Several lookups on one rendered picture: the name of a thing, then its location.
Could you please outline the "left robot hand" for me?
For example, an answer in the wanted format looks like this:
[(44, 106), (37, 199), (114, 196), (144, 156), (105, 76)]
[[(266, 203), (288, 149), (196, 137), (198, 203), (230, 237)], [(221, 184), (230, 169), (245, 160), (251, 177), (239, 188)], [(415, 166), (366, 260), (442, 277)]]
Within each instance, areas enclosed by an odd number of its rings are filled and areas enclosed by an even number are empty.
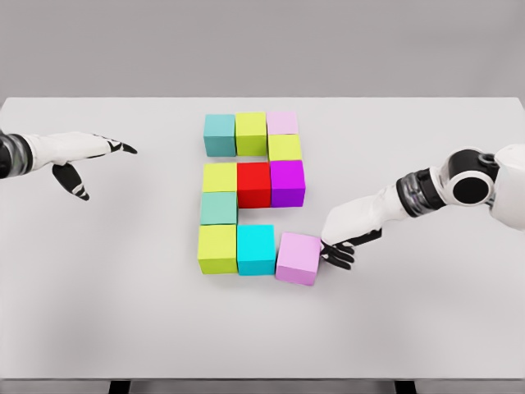
[(51, 148), (49, 153), (52, 156), (45, 163), (52, 164), (52, 174), (61, 187), (83, 201), (88, 201), (90, 196), (73, 162), (99, 158), (117, 151), (138, 153), (131, 145), (118, 140), (80, 132), (52, 136)]

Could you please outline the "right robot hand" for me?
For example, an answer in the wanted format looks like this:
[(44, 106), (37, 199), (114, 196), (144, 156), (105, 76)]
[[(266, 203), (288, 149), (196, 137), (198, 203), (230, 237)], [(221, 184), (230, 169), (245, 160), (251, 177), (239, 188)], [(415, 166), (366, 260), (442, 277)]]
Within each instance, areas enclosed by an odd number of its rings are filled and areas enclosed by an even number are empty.
[(321, 233), (321, 257), (335, 267), (350, 270), (355, 247), (382, 237), (381, 224), (374, 212), (374, 198), (363, 197), (334, 207)]

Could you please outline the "purple cube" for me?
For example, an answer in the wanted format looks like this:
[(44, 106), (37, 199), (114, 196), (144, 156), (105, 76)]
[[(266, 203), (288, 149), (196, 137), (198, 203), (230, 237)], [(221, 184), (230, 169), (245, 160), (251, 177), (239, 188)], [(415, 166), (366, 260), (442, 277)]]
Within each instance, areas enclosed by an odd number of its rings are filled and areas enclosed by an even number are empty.
[(272, 208), (293, 208), (304, 205), (306, 191), (302, 160), (270, 162)]

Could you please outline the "cyan cube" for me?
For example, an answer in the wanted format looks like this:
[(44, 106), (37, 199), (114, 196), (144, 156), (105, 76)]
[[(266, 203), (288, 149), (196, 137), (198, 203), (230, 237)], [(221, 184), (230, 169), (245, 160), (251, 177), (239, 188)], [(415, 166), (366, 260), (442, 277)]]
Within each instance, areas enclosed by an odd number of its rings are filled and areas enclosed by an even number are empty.
[(275, 274), (276, 242), (273, 225), (237, 227), (237, 266), (241, 276)]

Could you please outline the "yellow-green cube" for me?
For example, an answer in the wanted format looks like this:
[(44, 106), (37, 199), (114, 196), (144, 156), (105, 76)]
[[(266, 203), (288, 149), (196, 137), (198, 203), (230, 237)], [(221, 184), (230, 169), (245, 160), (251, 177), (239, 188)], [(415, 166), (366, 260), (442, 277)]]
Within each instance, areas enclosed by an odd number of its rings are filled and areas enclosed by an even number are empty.
[(203, 274), (237, 273), (237, 226), (199, 227), (198, 261)]
[(267, 119), (265, 112), (235, 114), (235, 143), (238, 156), (267, 155)]
[(236, 163), (207, 163), (203, 167), (202, 192), (236, 192)]
[(302, 150), (298, 135), (269, 135), (267, 139), (268, 157), (273, 161), (302, 160)]

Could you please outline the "red cube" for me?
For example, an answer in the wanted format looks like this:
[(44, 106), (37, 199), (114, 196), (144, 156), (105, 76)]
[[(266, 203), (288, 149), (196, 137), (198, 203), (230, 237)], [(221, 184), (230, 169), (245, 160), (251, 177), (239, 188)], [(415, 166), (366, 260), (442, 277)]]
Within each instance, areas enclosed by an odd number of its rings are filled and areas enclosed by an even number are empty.
[(269, 162), (237, 164), (239, 208), (270, 208), (272, 186)]

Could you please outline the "pale pink cube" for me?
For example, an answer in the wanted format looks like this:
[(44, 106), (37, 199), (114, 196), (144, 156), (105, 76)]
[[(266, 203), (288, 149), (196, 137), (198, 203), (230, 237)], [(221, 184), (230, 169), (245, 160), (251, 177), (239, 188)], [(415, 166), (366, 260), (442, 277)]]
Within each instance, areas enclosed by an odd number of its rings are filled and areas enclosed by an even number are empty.
[(266, 121), (269, 135), (297, 135), (299, 133), (295, 112), (266, 112)]

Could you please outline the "mint green cube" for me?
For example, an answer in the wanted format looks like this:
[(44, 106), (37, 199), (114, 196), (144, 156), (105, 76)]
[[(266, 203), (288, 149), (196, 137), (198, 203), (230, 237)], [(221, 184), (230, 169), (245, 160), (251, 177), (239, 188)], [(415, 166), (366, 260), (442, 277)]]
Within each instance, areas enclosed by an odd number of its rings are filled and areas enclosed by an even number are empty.
[(201, 225), (236, 225), (237, 222), (238, 204), (235, 192), (202, 193)]

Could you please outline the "teal cube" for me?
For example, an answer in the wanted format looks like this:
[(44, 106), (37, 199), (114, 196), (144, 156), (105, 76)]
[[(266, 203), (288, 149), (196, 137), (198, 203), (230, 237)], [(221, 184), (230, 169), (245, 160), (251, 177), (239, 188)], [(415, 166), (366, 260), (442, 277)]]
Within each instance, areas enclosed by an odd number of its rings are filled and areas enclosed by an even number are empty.
[(235, 115), (207, 114), (205, 116), (203, 140), (209, 157), (234, 157)]

